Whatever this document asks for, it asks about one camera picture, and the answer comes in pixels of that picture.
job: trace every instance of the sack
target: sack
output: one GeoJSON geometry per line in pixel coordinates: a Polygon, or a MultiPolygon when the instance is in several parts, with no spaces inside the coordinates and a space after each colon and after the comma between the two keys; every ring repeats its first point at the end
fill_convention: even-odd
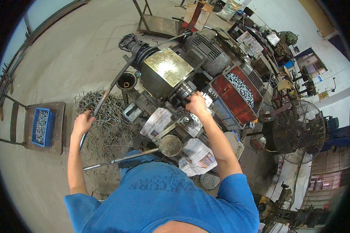
{"type": "Polygon", "coordinates": [[[216,13],[216,15],[228,22],[241,6],[240,3],[234,0],[228,0],[223,9],[216,13]]]}

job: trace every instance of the blue t-shirt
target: blue t-shirt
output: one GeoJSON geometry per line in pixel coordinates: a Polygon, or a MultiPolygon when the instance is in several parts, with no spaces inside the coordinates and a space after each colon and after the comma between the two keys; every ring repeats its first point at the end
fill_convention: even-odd
{"type": "Polygon", "coordinates": [[[132,168],[103,203],[81,193],[64,201],[75,232],[152,232],[168,221],[226,233],[255,233],[259,226],[245,175],[226,177],[214,198],[185,172],[162,162],[132,168]]]}

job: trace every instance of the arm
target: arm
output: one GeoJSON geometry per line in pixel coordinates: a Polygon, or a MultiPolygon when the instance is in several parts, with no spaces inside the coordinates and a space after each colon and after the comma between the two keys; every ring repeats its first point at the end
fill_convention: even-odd
{"type": "Polygon", "coordinates": [[[206,110],[206,103],[201,93],[199,91],[192,93],[188,100],[191,102],[185,108],[200,119],[209,138],[211,150],[218,163],[220,182],[229,175],[243,173],[227,138],[206,110]]]}
{"type": "Polygon", "coordinates": [[[67,161],[67,179],[69,181],[70,194],[83,193],[88,195],[84,181],[82,161],[79,154],[80,142],[84,133],[87,133],[95,120],[89,119],[91,110],[80,114],[74,122],[74,129],[70,137],[69,159],[67,161]]]}

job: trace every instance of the red box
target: red box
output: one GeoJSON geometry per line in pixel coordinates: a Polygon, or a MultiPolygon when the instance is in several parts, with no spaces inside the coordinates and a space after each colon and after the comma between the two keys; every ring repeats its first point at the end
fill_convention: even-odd
{"type": "Polygon", "coordinates": [[[254,99],[253,108],[247,104],[245,99],[224,74],[221,74],[215,79],[212,83],[213,88],[241,124],[247,124],[254,121],[258,118],[258,112],[261,108],[263,99],[261,93],[238,66],[233,67],[228,73],[236,74],[238,78],[244,81],[245,85],[249,87],[254,99]]]}

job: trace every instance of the window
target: window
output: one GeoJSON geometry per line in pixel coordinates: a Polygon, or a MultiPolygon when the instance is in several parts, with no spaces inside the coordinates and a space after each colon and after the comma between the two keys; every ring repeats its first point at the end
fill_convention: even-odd
{"type": "Polygon", "coordinates": [[[312,175],[308,191],[337,189],[346,185],[347,170],[330,174],[312,175]]]}
{"type": "Polygon", "coordinates": [[[315,53],[310,53],[300,57],[298,59],[298,66],[300,69],[305,66],[307,72],[312,78],[315,78],[327,71],[327,68],[315,53]]]}

